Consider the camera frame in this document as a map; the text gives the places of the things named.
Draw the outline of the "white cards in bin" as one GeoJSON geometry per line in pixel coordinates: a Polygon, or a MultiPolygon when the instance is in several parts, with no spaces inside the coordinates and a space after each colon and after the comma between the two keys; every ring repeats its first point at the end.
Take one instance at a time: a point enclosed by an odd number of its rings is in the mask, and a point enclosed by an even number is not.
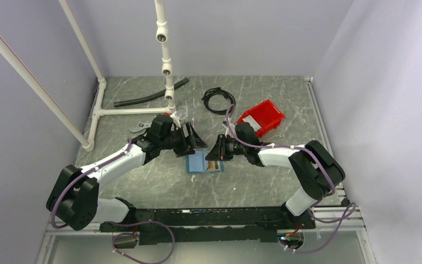
{"type": "Polygon", "coordinates": [[[247,115],[242,119],[242,121],[248,123],[255,132],[258,132],[261,129],[259,123],[251,115],[247,115]]]}

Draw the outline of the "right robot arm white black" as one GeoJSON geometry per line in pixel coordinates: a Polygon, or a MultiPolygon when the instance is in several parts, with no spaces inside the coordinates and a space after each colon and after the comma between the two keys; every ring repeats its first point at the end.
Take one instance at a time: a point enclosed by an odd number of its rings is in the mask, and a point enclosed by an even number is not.
{"type": "Polygon", "coordinates": [[[343,168],[319,141],[297,146],[262,142],[246,122],[236,125],[233,134],[219,134],[206,160],[230,161],[235,155],[245,156],[258,167],[277,166],[294,171],[301,186],[282,205],[281,222],[287,228],[300,224],[302,214],[333,195],[335,187],[346,177],[343,168]]]}

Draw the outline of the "red handled adjustable wrench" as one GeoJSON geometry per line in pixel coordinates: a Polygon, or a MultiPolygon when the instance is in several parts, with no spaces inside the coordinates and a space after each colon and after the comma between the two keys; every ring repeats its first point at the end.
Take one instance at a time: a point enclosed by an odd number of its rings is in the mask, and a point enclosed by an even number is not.
{"type": "Polygon", "coordinates": [[[132,133],[140,133],[144,130],[146,130],[147,128],[151,127],[152,123],[144,123],[144,122],[138,122],[135,126],[130,127],[129,131],[132,133]]]}

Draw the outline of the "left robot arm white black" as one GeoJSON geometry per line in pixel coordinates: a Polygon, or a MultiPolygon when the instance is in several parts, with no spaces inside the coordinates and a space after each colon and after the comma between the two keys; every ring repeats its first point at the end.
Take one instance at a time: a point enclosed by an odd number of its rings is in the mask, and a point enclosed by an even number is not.
{"type": "Polygon", "coordinates": [[[46,202],[52,227],[79,231],[91,222],[114,222],[123,231],[132,229],[135,207],[122,198],[102,199],[100,191],[162,151],[173,150],[176,157],[183,157],[206,147],[190,122],[180,124],[169,115],[157,115],[144,133],[129,138],[117,152],[88,166],[68,165],[61,170],[46,202]]]}

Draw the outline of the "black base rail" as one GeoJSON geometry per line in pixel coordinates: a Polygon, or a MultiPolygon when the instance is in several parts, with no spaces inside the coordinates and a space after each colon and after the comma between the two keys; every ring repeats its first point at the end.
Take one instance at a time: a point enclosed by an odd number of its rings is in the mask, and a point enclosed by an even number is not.
{"type": "Polygon", "coordinates": [[[314,229],[308,215],[293,217],[280,206],[195,209],[134,209],[121,225],[101,223],[103,233],[136,230],[140,245],[158,243],[246,241],[273,243],[279,234],[297,228],[314,229]]]}

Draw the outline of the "blue card holder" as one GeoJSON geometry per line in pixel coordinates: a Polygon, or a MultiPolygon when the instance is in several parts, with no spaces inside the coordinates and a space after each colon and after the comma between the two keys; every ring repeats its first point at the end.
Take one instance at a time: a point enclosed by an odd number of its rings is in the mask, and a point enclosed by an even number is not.
{"type": "Polygon", "coordinates": [[[187,174],[200,174],[200,173],[217,173],[217,172],[207,172],[208,161],[205,160],[206,155],[209,150],[207,148],[197,149],[195,154],[188,155],[185,158],[185,169],[187,174]]]}

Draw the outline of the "gold credit card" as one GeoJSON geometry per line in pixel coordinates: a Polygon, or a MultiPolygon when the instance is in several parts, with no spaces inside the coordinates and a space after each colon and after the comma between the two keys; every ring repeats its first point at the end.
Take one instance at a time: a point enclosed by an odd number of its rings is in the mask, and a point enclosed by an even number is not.
{"type": "Polygon", "coordinates": [[[223,170],[223,163],[221,161],[208,161],[207,172],[220,172],[223,170]]]}

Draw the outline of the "red plastic bin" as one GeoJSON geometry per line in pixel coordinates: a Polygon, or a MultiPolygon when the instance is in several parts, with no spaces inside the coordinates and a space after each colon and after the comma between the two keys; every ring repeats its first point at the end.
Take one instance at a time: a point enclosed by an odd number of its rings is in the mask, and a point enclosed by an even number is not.
{"type": "Polygon", "coordinates": [[[237,120],[237,124],[243,123],[242,119],[248,115],[251,115],[261,126],[261,129],[256,132],[256,135],[259,138],[262,138],[269,131],[279,127],[282,120],[285,118],[285,115],[271,100],[265,100],[245,111],[237,120]]]}

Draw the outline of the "white PVC pipe frame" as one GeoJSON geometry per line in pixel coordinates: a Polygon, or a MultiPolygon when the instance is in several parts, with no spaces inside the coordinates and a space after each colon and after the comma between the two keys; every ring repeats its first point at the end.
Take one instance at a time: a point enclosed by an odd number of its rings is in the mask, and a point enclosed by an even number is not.
{"type": "Polygon", "coordinates": [[[91,125],[88,132],[88,137],[85,137],[83,133],[76,128],[75,124],[70,118],[62,111],[57,105],[55,100],[49,95],[43,85],[33,75],[32,72],[27,68],[23,61],[16,55],[11,47],[5,42],[0,35],[0,54],[10,64],[10,66],[22,77],[22,79],[33,89],[37,96],[43,101],[43,103],[54,113],[54,115],[62,122],[62,124],[75,136],[76,140],[82,145],[82,147],[90,152],[95,147],[95,137],[97,125],[100,117],[103,116],[115,116],[115,115],[134,115],[134,114],[158,114],[158,113],[174,113],[176,111],[175,105],[175,91],[173,82],[173,67],[171,62],[171,55],[169,49],[169,30],[168,22],[165,15],[164,1],[155,1],[154,6],[156,9],[157,16],[157,32],[156,40],[161,44],[162,47],[162,74],[165,76],[165,94],[164,98],[168,101],[168,105],[162,108],[140,108],[140,109],[104,109],[102,108],[102,101],[105,89],[107,87],[107,81],[90,50],[90,47],[76,21],[75,15],[73,14],[70,5],[67,1],[59,2],[65,16],[67,17],[72,30],[74,31],[96,77],[97,77],[97,92],[95,96],[95,104],[93,106],[91,114],[91,125]]]}

